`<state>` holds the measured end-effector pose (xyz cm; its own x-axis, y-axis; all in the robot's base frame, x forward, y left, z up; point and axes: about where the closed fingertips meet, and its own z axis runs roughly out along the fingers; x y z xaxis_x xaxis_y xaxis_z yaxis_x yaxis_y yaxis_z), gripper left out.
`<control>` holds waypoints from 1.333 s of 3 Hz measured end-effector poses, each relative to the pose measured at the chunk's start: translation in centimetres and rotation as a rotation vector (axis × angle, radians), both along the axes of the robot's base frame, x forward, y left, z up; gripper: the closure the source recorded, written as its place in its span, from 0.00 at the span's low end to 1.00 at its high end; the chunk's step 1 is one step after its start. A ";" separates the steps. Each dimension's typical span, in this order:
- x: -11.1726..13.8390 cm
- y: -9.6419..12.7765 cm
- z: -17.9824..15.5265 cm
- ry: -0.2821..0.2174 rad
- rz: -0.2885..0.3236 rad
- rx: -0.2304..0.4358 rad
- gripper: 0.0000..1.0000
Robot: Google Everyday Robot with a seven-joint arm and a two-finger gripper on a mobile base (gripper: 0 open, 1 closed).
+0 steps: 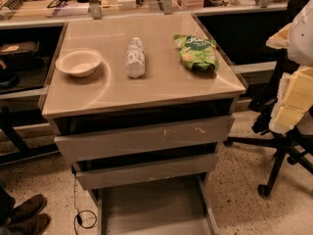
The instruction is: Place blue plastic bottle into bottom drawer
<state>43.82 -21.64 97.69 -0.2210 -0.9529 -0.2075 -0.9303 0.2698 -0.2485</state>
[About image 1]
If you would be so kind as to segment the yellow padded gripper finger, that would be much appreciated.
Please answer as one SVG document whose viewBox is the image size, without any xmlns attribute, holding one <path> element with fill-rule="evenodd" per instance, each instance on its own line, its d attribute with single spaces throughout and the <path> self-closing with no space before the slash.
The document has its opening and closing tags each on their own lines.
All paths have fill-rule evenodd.
<svg viewBox="0 0 313 235">
<path fill-rule="evenodd" d="M 279 82 L 277 102 L 271 113 L 269 129 L 286 134 L 313 106 L 313 68 L 300 66 L 293 74 L 284 72 Z"/>
</svg>

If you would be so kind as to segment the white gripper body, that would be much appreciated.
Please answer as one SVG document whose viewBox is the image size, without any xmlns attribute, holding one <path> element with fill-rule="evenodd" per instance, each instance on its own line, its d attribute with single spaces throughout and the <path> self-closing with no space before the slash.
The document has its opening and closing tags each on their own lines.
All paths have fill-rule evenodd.
<svg viewBox="0 0 313 235">
<path fill-rule="evenodd" d="M 288 23 L 266 41 L 266 46 L 273 49 L 287 49 L 291 23 Z"/>
</svg>

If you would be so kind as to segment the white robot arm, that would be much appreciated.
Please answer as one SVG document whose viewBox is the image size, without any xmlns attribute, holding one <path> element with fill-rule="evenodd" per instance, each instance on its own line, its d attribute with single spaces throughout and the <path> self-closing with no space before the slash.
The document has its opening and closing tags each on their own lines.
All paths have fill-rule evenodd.
<svg viewBox="0 0 313 235">
<path fill-rule="evenodd" d="M 313 106 L 313 0 L 293 21 L 272 35 L 266 45 L 286 49 L 288 58 L 299 64 L 293 74 L 284 73 L 279 82 L 278 102 L 269 128 L 280 134 L 292 130 Z"/>
</svg>

